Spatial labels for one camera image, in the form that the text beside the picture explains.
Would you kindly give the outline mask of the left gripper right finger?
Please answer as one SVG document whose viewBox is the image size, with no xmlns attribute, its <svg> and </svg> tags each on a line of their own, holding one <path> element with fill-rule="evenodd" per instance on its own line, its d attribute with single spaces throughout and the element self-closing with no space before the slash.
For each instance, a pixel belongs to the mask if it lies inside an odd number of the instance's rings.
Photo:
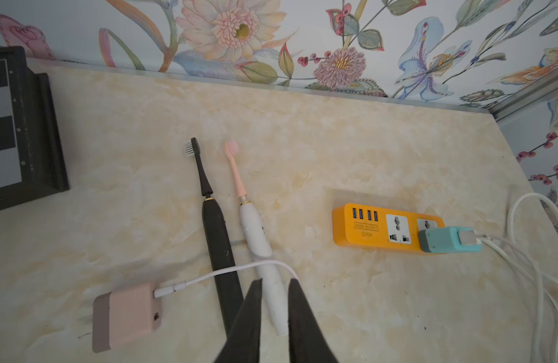
<svg viewBox="0 0 558 363">
<path fill-rule="evenodd" d="M 295 278 L 288 287 L 288 328 L 290 362 L 337 362 Z"/>
</svg>

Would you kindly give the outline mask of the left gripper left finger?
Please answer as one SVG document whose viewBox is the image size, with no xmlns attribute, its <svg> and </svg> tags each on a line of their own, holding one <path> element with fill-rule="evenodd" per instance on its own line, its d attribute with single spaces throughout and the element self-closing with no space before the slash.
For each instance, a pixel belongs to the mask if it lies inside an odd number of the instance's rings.
<svg viewBox="0 0 558 363">
<path fill-rule="evenodd" d="M 259 362 L 262 279 L 253 281 L 215 363 Z"/>
</svg>

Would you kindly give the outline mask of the black electric toothbrush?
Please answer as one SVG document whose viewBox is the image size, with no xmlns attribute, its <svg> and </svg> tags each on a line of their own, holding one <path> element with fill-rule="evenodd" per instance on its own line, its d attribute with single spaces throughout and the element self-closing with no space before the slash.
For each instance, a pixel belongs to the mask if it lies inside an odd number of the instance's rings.
<svg viewBox="0 0 558 363">
<path fill-rule="evenodd" d="M 185 151 L 187 154 L 194 157 L 197 164 L 200 190 L 203 196 L 202 221 L 212 270 L 217 272 L 221 269 L 234 267 L 235 258 L 232 252 L 224 214 L 220 205 L 213 197 L 213 190 L 209 184 L 200 157 L 200 145 L 198 140 L 192 138 L 188 142 Z M 218 275 L 214 280 L 225 333 L 230 334 L 241 305 L 244 302 L 241 283 L 236 272 Z"/>
</svg>

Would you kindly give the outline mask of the white pink electric toothbrush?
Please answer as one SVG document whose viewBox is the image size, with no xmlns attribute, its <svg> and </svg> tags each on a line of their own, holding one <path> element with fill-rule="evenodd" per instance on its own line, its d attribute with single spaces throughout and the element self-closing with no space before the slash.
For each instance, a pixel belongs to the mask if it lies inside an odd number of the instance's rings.
<svg viewBox="0 0 558 363">
<path fill-rule="evenodd" d="M 254 204 L 248 198 L 235 156 L 239 148 L 236 142 L 225 143 L 225 155 L 231 165 L 238 199 L 241 203 L 239 215 L 244 236 L 254 261 L 273 260 L 273 250 L 268 242 L 262 225 L 262 219 Z M 256 272 L 262 278 L 262 293 L 268 307 L 271 321 L 279 337 L 288 335 L 287 289 L 277 265 L 256 266 Z"/>
</svg>

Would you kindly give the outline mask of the pink USB charger block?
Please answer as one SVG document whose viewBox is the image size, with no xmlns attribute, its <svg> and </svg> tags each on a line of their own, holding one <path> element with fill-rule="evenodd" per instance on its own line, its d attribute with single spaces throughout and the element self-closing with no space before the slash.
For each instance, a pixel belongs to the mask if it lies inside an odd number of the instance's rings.
<svg viewBox="0 0 558 363">
<path fill-rule="evenodd" d="M 162 325 L 162 300 L 144 283 L 97 296 L 93 303 L 92 351 L 105 352 L 153 333 Z"/>
</svg>

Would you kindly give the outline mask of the teal USB charger block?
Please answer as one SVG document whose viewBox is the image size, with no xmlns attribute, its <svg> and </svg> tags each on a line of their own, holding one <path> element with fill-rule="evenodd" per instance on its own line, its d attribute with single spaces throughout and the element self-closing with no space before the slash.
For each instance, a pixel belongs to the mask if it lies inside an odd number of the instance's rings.
<svg viewBox="0 0 558 363">
<path fill-rule="evenodd" d="M 418 237 L 426 253 L 477 253 L 482 250 L 480 235 L 472 228 L 430 228 L 419 231 Z"/>
</svg>

